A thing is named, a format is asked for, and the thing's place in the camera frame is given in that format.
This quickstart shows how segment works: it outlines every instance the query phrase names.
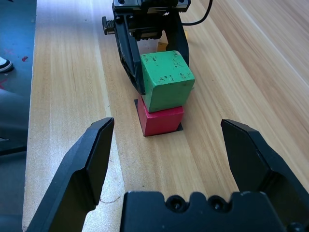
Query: green cube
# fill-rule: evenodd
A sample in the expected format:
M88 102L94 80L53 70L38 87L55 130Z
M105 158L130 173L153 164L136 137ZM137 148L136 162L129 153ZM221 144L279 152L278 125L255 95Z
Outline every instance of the green cube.
M144 54L141 63L149 113L185 104L195 79L178 51Z

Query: red cube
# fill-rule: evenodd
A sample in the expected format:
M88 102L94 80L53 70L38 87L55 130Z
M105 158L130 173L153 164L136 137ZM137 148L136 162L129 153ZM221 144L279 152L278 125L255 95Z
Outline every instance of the red cube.
M184 113L182 106L149 113L141 96L138 99L137 111L144 136L176 131Z

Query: black cable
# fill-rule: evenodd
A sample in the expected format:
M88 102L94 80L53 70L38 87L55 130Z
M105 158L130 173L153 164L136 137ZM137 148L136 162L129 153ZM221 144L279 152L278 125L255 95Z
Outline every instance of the black cable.
M194 25L204 22L207 16L209 15L209 12L211 11L211 6L212 6L212 0L209 0L207 11L205 15L202 17L202 19L199 21L193 22L193 23L183 23L183 26L194 26Z

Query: wooden table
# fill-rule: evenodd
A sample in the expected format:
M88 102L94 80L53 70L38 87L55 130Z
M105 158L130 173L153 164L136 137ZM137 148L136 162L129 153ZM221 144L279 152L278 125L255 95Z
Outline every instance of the wooden table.
M38 0L23 229L30 223L68 149L94 121L113 116L114 137L101 202L84 231L118 231L123 195L218 194L237 186L220 122L259 130L309 190L309 5L306 0L214 0L210 17L187 27L195 88L183 131L143 137L138 94L120 64L110 0ZM185 22L200 19L196 0ZM147 42L140 44L150 52Z

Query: wooden block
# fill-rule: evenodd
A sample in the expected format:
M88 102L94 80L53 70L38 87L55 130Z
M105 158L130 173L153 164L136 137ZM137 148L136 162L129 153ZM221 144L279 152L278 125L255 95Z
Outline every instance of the wooden block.
M188 32L185 30L185 37L188 39ZM168 45L168 39L166 38L166 34L163 31L162 32L162 37L159 39L158 42L158 47L157 47L157 52L165 52L166 51L166 46Z
M148 112L175 108L187 101L194 76L177 51L156 52L141 56Z
M137 111L144 136L176 131L184 113L182 106L149 113L141 96L139 96Z

